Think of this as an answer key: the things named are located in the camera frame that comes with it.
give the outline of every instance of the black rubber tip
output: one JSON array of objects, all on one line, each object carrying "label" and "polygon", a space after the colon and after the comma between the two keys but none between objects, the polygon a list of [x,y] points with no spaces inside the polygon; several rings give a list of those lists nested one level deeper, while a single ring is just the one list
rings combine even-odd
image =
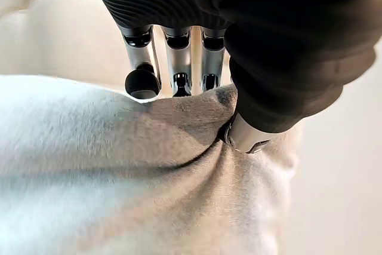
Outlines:
[{"label": "black rubber tip", "polygon": [[189,88],[189,80],[186,73],[175,74],[174,85],[177,87],[177,92],[173,95],[173,97],[191,96],[190,88]]},{"label": "black rubber tip", "polygon": [[153,73],[139,69],[127,75],[125,89],[129,95],[137,99],[151,99],[159,94],[161,85]]},{"label": "black rubber tip", "polygon": [[207,74],[203,80],[203,91],[212,90],[219,86],[219,80],[214,74]]}]

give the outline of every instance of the chrome cylinder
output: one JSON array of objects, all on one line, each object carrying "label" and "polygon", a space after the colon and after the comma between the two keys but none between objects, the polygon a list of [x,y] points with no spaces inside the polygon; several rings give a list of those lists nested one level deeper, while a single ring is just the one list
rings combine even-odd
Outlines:
[{"label": "chrome cylinder", "polygon": [[191,28],[162,28],[165,34],[167,63],[170,73],[172,94],[179,95],[180,83],[185,91],[192,88]]},{"label": "chrome cylinder", "polygon": [[224,30],[202,28],[202,91],[220,86],[224,60]]},{"label": "chrome cylinder", "polygon": [[132,70],[135,70],[141,64],[150,64],[159,83],[161,83],[161,71],[156,56],[152,26],[149,26],[149,30],[139,35],[124,35],[124,41]]},{"label": "chrome cylinder", "polygon": [[277,135],[265,133],[252,127],[237,113],[227,127],[224,139],[227,144],[233,146],[236,150],[255,153]]}]

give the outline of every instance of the gray fabric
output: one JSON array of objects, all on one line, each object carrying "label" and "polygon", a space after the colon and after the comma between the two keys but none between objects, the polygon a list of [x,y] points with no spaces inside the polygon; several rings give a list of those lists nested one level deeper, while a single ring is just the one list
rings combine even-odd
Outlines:
[{"label": "gray fabric", "polygon": [[278,254],[300,129],[246,155],[216,139],[230,85],[138,104],[0,77],[0,254]]}]

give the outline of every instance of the silver metal rod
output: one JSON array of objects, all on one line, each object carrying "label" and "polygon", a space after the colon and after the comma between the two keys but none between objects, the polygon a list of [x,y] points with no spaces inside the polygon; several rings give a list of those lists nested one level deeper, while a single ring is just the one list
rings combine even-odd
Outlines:
[{"label": "silver metal rod", "polygon": [[235,149],[245,153],[255,153],[261,150],[278,134],[265,133],[252,127],[239,113],[229,124],[225,133],[225,141]]},{"label": "silver metal rod", "polygon": [[167,63],[172,94],[178,92],[177,79],[185,80],[186,90],[192,88],[191,28],[162,28],[166,38]]},{"label": "silver metal rod", "polygon": [[220,86],[224,60],[224,30],[202,28],[202,91]]},{"label": "silver metal rod", "polygon": [[138,36],[124,36],[127,53],[130,59],[131,68],[134,70],[139,65],[151,64],[154,74],[161,83],[161,71],[156,56],[152,26],[145,33]]}]

